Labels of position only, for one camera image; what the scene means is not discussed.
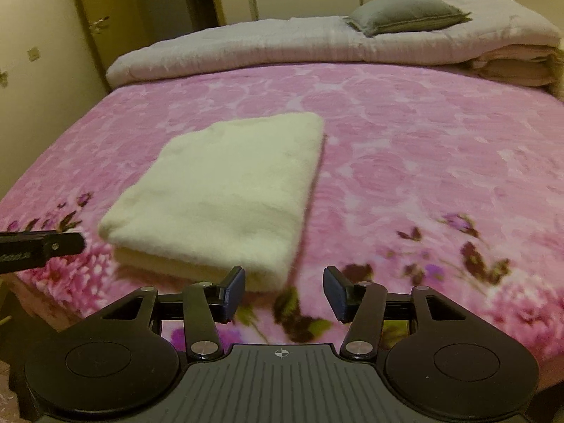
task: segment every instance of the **white fleece blanket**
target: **white fleece blanket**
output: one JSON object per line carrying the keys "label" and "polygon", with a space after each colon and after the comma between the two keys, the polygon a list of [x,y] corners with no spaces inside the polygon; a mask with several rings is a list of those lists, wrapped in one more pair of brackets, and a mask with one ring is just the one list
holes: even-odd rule
{"label": "white fleece blanket", "polygon": [[448,65],[510,44],[557,47],[558,28],[513,0],[443,0],[472,20],[444,30],[367,38],[342,17],[259,20],[208,29],[121,56],[106,77],[124,84],[289,62]]}
{"label": "white fleece blanket", "polygon": [[281,289],[295,259],[323,139],[314,113],[219,122],[173,138],[99,225],[122,264],[250,291]]}

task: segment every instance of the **floral pattern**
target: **floral pattern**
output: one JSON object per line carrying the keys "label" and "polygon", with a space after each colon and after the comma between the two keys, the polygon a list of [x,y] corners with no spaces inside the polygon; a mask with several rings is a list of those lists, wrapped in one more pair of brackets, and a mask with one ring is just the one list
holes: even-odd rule
{"label": "floral pattern", "polygon": [[[180,291],[188,281],[120,267],[98,221],[173,136],[289,111],[318,113],[326,133],[300,253],[282,291],[247,294],[218,325],[226,348],[338,346],[347,326],[321,284],[331,264],[390,292],[429,285],[540,361],[564,353],[564,108],[542,91],[438,69],[274,65],[114,91],[0,202],[5,231],[76,230],[87,243],[19,281],[80,317],[140,286]],[[387,323],[383,344],[404,331]],[[184,348],[179,323],[163,335]]]}

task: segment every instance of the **gray pillow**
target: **gray pillow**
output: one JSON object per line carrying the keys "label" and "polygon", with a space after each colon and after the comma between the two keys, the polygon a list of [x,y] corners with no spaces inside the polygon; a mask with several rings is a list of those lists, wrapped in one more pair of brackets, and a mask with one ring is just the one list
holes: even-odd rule
{"label": "gray pillow", "polygon": [[442,0],[372,0],[345,20],[366,36],[402,31],[440,30],[469,20]]}

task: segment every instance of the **yellow door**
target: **yellow door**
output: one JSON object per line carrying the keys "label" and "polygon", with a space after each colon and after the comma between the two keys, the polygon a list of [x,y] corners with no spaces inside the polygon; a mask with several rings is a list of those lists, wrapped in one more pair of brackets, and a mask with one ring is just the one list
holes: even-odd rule
{"label": "yellow door", "polygon": [[141,0],[82,0],[102,65],[153,43]]}

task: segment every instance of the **metal screw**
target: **metal screw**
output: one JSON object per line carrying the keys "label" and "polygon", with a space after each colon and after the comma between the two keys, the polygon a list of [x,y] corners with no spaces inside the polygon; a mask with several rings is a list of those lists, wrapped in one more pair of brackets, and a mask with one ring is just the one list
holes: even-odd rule
{"label": "metal screw", "polygon": [[200,340],[199,342],[193,343],[190,347],[190,350],[200,356],[209,356],[215,353],[218,349],[218,344],[209,340]]}
{"label": "metal screw", "polygon": [[349,342],[345,346],[345,350],[355,356],[367,355],[373,350],[372,344],[362,341],[355,340],[354,342]]}

